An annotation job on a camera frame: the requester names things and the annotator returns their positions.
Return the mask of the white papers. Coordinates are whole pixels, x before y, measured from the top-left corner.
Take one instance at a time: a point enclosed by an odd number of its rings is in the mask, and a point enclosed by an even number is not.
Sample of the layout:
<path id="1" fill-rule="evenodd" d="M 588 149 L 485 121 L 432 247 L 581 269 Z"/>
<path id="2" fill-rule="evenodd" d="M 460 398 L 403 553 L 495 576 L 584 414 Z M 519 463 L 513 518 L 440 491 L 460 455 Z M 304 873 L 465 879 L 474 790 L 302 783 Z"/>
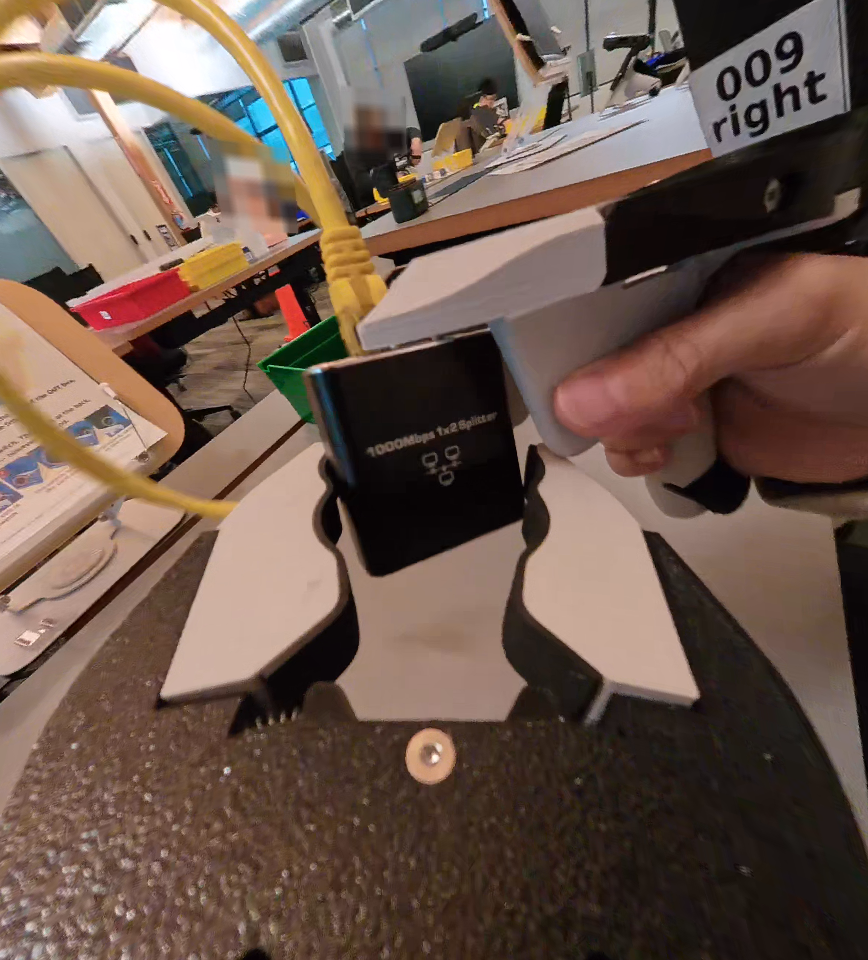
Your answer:
<path id="1" fill-rule="evenodd" d="M 488 175 L 506 176 L 525 173 L 545 164 L 569 157 L 571 154 L 574 154 L 580 150 L 584 150 L 587 147 L 594 146 L 607 140 L 608 138 L 616 137 L 645 123 L 647 123 L 647 120 L 634 121 L 623 126 L 612 128 L 611 130 L 607 129 L 600 132 L 590 131 L 588 133 L 575 136 L 570 140 L 563 139 L 556 144 L 548 146 L 541 144 L 540 146 L 542 149 L 540 150 L 530 153 L 525 152 L 524 154 L 520 154 L 513 159 L 507 159 L 490 164 L 487 168 Z"/>

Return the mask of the small black box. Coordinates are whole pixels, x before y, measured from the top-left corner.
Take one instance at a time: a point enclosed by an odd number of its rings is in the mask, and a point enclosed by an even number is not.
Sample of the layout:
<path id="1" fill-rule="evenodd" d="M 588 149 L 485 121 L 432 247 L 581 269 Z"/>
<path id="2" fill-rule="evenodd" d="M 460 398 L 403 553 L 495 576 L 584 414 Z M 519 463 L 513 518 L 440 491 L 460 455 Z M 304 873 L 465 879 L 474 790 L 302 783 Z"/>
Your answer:
<path id="1" fill-rule="evenodd" d="M 388 203 L 393 221 L 399 225 L 412 222 L 426 213 L 429 200 L 423 181 L 410 179 L 392 186 Z"/>

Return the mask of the grey desk with wooden edge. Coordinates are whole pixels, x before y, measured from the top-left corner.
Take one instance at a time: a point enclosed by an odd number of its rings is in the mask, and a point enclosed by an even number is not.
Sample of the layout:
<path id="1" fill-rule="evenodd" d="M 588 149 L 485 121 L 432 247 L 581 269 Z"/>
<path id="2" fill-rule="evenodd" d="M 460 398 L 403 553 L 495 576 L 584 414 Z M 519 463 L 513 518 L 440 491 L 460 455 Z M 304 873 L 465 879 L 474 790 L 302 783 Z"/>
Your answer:
<path id="1" fill-rule="evenodd" d="M 397 223 L 388 213 L 363 228 L 374 257 L 397 264 L 521 224 L 619 200 L 708 161 L 688 85 L 672 86 L 619 112 L 561 127 L 569 138 L 600 138 L 532 170 L 486 174 Z"/>
<path id="2" fill-rule="evenodd" d="M 170 304 L 150 318 L 144 318 L 116 328 L 96 331 L 95 334 L 115 354 L 127 354 L 135 341 L 149 335 L 154 330 L 161 329 L 180 316 L 195 313 L 201 307 L 232 299 L 241 293 L 259 296 L 260 293 L 255 290 L 267 278 L 282 274 L 283 270 L 280 270 L 282 263 L 298 257 L 302 251 L 317 246 L 319 242 L 319 229 L 297 234 L 269 248 L 266 256 L 249 263 L 245 270 L 224 277 L 209 288 L 189 294 L 184 300 Z"/>

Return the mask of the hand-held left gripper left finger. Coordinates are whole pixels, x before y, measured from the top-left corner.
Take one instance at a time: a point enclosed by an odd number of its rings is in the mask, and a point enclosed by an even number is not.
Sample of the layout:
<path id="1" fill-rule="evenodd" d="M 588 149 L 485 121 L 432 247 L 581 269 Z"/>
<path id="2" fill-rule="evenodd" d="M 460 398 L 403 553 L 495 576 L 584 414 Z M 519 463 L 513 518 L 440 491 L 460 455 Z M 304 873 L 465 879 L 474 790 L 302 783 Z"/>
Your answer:
<path id="1" fill-rule="evenodd" d="M 180 705 L 245 694 L 299 712 L 359 648 L 337 493 L 315 442 L 249 493 L 216 538 L 160 691 Z"/>

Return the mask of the person's right forearm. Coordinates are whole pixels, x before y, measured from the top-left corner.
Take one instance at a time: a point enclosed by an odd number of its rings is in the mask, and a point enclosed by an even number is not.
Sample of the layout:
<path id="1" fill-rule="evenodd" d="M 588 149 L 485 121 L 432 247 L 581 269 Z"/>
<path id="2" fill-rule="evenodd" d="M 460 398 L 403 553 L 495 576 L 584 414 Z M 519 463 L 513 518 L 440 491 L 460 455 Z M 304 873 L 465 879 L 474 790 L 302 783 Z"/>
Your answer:
<path id="1" fill-rule="evenodd" d="M 842 484 L 757 478 L 753 486 L 774 507 L 829 518 L 839 546 L 868 549 L 868 478 Z"/>

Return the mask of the red plastic bin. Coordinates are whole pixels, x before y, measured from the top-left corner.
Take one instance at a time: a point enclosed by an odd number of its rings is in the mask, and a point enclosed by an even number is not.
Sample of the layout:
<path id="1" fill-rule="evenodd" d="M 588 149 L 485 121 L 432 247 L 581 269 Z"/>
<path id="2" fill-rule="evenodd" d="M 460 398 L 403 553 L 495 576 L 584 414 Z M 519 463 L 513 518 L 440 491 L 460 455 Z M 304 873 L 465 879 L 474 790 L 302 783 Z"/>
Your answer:
<path id="1" fill-rule="evenodd" d="M 126 327 L 184 301 L 192 293 L 177 268 L 163 270 L 71 306 L 92 330 Z"/>

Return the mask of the person's right hand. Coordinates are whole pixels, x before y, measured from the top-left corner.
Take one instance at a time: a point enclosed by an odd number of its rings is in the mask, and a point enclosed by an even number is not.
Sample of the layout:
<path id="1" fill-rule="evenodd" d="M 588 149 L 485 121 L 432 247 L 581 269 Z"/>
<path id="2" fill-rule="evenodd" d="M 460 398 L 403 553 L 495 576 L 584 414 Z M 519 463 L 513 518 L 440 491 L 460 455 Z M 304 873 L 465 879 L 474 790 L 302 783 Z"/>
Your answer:
<path id="1" fill-rule="evenodd" d="M 704 398 L 740 474 L 868 481 L 868 258 L 737 258 L 695 313 L 576 370 L 554 406 L 634 477 L 669 462 Z"/>

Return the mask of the black monitor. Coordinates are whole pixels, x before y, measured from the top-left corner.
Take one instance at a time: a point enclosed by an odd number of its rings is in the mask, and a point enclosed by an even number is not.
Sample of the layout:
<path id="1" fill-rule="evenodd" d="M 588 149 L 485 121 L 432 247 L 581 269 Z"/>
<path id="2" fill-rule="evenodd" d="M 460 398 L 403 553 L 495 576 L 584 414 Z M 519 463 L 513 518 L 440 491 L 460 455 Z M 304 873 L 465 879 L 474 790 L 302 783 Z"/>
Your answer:
<path id="1" fill-rule="evenodd" d="M 460 42 L 404 62 L 416 118 L 424 140 L 435 139 L 440 126 L 459 118 L 462 105 L 480 95 L 484 80 L 492 80 L 498 97 L 510 111 L 519 106 L 515 60 L 511 50 Z"/>

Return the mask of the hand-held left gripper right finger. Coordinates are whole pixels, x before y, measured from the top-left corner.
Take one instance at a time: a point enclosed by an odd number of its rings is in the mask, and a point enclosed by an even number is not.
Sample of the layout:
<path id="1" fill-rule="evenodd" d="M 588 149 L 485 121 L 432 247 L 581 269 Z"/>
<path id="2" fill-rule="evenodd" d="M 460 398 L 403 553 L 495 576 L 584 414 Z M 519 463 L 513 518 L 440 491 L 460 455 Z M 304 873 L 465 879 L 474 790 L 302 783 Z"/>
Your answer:
<path id="1" fill-rule="evenodd" d="M 529 448 L 524 480 L 524 549 L 503 619 L 512 668 L 587 726 L 615 698 L 691 709 L 700 690 L 640 525 L 543 444 Z"/>

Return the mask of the black ethernet splitter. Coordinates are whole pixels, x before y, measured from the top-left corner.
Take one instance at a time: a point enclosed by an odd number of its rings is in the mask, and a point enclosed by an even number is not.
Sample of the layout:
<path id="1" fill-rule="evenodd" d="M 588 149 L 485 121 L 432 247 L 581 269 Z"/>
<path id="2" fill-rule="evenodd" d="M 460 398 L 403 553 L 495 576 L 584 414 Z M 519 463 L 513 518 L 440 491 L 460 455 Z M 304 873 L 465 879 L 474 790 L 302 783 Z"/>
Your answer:
<path id="1" fill-rule="evenodd" d="M 328 476 L 369 574 L 522 519 L 504 369 L 491 334 L 474 331 L 304 373 Z"/>

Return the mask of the green plastic bin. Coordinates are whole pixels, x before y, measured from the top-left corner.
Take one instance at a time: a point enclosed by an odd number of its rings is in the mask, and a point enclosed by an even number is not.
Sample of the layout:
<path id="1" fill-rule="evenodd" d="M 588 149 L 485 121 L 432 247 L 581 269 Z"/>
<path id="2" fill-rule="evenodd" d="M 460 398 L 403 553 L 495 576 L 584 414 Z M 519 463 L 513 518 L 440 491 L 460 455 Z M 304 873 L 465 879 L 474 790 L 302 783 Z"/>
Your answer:
<path id="1" fill-rule="evenodd" d="M 337 362 L 347 357 L 337 318 L 321 320 L 295 339 L 285 342 L 258 367 L 307 424 L 315 423 L 304 381 L 309 367 Z"/>

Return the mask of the white stand base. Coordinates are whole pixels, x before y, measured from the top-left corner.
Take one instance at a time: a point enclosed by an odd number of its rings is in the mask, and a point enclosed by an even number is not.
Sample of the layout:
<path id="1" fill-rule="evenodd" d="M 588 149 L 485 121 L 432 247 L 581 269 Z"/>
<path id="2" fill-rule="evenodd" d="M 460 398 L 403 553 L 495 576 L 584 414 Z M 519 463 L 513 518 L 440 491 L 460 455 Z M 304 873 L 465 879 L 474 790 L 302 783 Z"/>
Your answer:
<path id="1" fill-rule="evenodd" d="M 129 500 L 0 596 L 0 678 L 58 642 L 183 519 L 181 511 Z"/>

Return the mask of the printed instruction sheet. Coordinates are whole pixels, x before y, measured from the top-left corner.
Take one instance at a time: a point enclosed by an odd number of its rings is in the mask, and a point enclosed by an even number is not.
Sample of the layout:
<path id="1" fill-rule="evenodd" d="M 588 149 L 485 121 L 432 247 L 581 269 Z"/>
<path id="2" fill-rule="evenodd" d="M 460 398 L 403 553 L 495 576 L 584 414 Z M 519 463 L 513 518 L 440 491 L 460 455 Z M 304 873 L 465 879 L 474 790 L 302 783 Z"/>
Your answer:
<path id="1" fill-rule="evenodd" d="M 149 449 L 164 431 L 1 304 L 0 371 L 86 449 L 146 474 Z M 104 506 L 103 489 L 52 457 L 0 402 L 0 590 Z"/>

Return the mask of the orange traffic cone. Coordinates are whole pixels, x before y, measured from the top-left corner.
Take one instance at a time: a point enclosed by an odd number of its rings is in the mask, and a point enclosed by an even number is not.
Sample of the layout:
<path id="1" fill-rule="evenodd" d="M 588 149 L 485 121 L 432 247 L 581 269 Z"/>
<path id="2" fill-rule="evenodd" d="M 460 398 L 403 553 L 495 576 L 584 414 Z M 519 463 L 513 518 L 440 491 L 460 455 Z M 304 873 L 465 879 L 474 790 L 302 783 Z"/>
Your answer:
<path id="1" fill-rule="evenodd" d="M 284 343 L 296 340 L 311 328 L 311 322 L 293 285 L 285 284 L 274 291 L 286 333 Z"/>

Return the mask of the yellow plastic bin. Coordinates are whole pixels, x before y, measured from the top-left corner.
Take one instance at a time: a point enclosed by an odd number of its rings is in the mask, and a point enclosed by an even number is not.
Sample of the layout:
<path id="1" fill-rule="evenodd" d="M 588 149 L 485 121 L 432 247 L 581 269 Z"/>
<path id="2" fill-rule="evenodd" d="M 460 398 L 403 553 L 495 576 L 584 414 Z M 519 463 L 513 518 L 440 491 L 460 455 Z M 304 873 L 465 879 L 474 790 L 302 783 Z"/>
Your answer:
<path id="1" fill-rule="evenodd" d="M 247 270 L 252 261 L 238 242 L 208 246 L 185 258 L 176 273 L 186 288 L 205 291 Z"/>

